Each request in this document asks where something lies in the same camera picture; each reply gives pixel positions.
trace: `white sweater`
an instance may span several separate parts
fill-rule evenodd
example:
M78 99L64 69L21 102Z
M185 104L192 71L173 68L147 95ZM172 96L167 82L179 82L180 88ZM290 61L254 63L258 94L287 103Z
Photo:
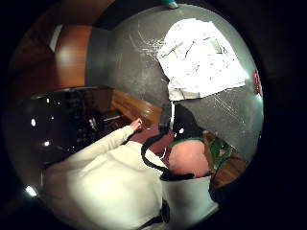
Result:
M161 172L143 163L141 144L122 145L132 134L130 126L117 129L45 172L41 199L58 219L77 229L128 230L159 215ZM165 167L150 150L146 156Z

